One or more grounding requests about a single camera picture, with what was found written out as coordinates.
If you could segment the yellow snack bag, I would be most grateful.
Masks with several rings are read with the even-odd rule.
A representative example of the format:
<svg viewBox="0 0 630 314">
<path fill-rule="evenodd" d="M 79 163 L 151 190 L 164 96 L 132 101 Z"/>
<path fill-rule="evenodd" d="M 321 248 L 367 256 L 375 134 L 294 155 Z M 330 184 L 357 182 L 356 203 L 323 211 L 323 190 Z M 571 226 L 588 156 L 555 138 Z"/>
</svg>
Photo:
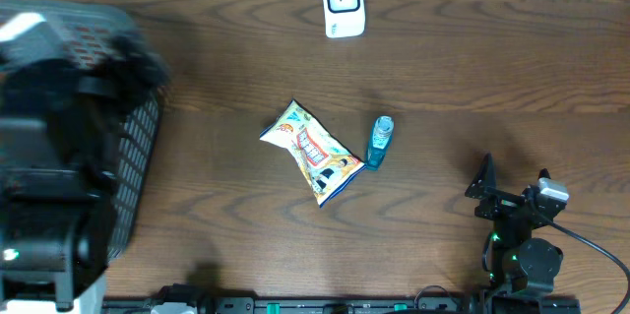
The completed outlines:
<svg viewBox="0 0 630 314">
<path fill-rule="evenodd" d="M 295 99 L 259 139 L 291 154 L 320 208 L 343 192 L 366 168 L 359 157 Z"/>
</svg>

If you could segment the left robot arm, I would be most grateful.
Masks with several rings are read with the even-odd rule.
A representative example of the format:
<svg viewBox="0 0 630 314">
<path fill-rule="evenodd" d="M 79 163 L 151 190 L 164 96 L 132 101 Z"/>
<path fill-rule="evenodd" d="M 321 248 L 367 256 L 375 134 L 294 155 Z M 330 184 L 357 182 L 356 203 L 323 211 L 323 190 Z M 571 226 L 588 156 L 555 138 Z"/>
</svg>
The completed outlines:
<svg viewBox="0 0 630 314">
<path fill-rule="evenodd" d="M 1 28 L 1 309 L 100 310 L 119 193 L 141 185 L 168 76 L 132 33 L 91 66 L 56 25 L 20 13 Z"/>
</svg>

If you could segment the small teal liquid bottle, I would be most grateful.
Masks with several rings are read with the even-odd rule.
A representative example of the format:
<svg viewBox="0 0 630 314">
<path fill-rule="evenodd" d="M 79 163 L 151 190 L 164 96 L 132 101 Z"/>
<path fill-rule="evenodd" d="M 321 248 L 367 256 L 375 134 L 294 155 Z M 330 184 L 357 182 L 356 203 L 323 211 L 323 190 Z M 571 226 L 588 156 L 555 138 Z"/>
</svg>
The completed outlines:
<svg viewBox="0 0 630 314">
<path fill-rule="evenodd" d="M 382 164 L 392 141 L 394 126 L 390 116 L 383 115 L 375 120 L 366 151 L 365 164 L 368 169 L 377 170 Z"/>
</svg>

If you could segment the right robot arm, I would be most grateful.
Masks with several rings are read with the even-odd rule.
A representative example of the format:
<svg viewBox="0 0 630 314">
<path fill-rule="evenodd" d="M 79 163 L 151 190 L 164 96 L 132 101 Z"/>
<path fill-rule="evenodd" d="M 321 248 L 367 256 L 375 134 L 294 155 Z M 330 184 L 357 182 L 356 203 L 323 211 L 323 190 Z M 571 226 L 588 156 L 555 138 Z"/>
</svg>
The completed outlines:
<svg viewBox="0 0 630 314">
<path fill-rule="evenodd" d="M 521 193 L 502 191 L 492 155 L 487 154 L 465 196 L 478 200 L 476 217 L 493 223 L 482 256 L 482 266 L 490 273 L 490 295 L 539 300 L 552 293 L 563 253 L 550 242 L 533 237 L 533 231 L 550 225 L 565 209 L 567 187 L 551 179 L 544 168 L 537 182 Z"/>
</svg>

